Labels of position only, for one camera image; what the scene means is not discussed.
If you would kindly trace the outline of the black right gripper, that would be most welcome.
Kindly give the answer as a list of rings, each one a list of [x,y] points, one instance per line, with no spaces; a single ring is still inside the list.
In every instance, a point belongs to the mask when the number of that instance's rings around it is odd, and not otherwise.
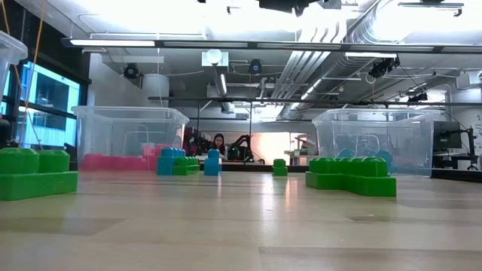
[[[259,8],[294,14],[300,17],[310,6],[320,6],[320,0],[258,0]]]

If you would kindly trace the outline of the short green toy block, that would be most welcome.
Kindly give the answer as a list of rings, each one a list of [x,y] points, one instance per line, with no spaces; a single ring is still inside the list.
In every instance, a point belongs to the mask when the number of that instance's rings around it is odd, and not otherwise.
[[[340,162],[331,157],[312,158],[305,174],[305,184],[317,190],[344,190],[345,175]]]
[[[66,151],[2,148],[0,201],[76,192],[78,174],[69,166]]]
[[[274,176],[288,175],[288,167],[284,159],[275,159],[273,161],[272,173]]]

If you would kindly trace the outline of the long green toy block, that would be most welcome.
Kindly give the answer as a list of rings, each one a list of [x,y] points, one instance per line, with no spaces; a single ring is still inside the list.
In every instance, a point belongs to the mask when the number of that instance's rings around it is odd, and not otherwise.
[[[397,181],[381,157],[343,158],[339,161],[343,189],[362,196],[397,197]]]
[[[200,164],[196,157],[176,157],[173,175],[193,175],[199,171]]]

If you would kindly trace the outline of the long blue toy block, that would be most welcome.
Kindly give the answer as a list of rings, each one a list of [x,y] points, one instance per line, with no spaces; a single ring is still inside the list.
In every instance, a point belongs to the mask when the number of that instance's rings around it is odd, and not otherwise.
[[[162,148],[157,158],[157,174],[174,175],[175,159],[184,156],[185,150],[182,148]]]

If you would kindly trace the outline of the white dome lamp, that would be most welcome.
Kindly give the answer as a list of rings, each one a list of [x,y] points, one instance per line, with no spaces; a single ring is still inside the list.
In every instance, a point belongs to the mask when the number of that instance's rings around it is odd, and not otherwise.
[[[202,52],[201,66],[219,66],[228,67],[229,66],[229,53],[226,51],[221,51],[219,49],[209,49]]]

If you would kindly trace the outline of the black beam with light tubes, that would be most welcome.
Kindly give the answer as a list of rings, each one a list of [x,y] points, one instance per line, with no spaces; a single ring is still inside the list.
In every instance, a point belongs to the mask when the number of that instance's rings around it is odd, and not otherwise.
[[[278,41],[115,40],[63,38],[66,47],[160,49],[299,50],[353,53],[482,54],[482,46],[442,44],[350,44]]]

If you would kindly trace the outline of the grey ceiling fixture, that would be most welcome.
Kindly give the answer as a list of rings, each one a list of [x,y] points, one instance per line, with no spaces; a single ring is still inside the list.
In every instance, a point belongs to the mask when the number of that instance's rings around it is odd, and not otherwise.
[[[438,11],[454,11],[453,16],[459,17],[462,8],[465,6],[461,2],[445,2],[443,0],[422,0],[418,2],[399,2],[399,7],[404,8],[434,8]]]

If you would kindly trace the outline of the person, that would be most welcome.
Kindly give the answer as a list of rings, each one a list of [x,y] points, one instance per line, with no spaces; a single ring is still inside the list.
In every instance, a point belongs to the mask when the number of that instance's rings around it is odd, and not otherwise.
[[[224,143],[224,136],[221,133],[217,133],[213,139],[213,148],[219,150],[220,158],[227,159],[227,151]]]

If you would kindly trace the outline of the white cylinder tank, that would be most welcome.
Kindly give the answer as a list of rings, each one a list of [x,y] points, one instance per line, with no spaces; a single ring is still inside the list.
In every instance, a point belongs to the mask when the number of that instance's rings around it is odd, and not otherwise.
[[[142,89],[148,97],[148,102],[152,106],[167,108],[169,101],[164,98],[169,97],[169,78],[165,75],[146,74],[142,78]]]

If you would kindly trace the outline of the red and black machine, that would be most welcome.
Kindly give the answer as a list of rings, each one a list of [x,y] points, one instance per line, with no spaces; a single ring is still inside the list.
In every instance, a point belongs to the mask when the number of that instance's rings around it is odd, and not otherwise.
[[[189,157],[207,154],[212,146],[212,141],[193,127],[184,131],[182,148]]]

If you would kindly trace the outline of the clear plastic bin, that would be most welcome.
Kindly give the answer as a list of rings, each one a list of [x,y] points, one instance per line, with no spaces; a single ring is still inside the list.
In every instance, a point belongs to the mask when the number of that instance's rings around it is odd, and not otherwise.
[[[430,176],[434,122],[443,119],[439,110],[341,108],[325,111],[312,123],[321,157],[337,158],[344,148],[360,158],[385,150],[393,156],[389,173]]]
[[[156,172],[161,149],[181,148],[189,122],[174,108],[79,105],[72,111],[79,170],[85,154],[104,154],[106,170],[97,171]],[[148,160],[142,158],[145,145],[155,147],[155,156]]]
[[[28,56],[27,46],[0,30],[0,102],[2,102],[10,65],[18,65]]]

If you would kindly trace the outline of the black monitor on stand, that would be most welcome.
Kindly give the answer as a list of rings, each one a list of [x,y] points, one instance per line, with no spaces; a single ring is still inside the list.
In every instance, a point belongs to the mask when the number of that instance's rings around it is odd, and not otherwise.
[[[468,138],[467,151],[462,154],[452,154],[451,149],[462,148],[462,134],[466,134]],[[473,128],[461,128],[457,122],[435,121],[434,122],[434,139],[433,139],[433,168],[451,168],[458,169],[459,161],[468,161],[467,170],[477,171],[478,155],[475,153],[475,139]]]

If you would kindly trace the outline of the large window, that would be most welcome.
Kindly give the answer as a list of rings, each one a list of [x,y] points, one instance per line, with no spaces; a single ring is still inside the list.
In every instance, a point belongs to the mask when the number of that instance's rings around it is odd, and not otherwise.
[[[21,146],[75,146],[77,121],[72,108],[79,105],[81,85],[33,62],[23,65],[20,83],[28,103],[18,111],[16,139]]]

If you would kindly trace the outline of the black aluminium table frame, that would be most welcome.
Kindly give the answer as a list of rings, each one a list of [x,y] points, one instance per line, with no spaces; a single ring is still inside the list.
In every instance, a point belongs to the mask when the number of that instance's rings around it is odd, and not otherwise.
[[[272,172],[272,166],[262,164],[228,163],[222,165],[223,172]],[[433,169],[431,178],[451,181],[465,181],[482,184],[482,171],[467,171],[459,169]]]

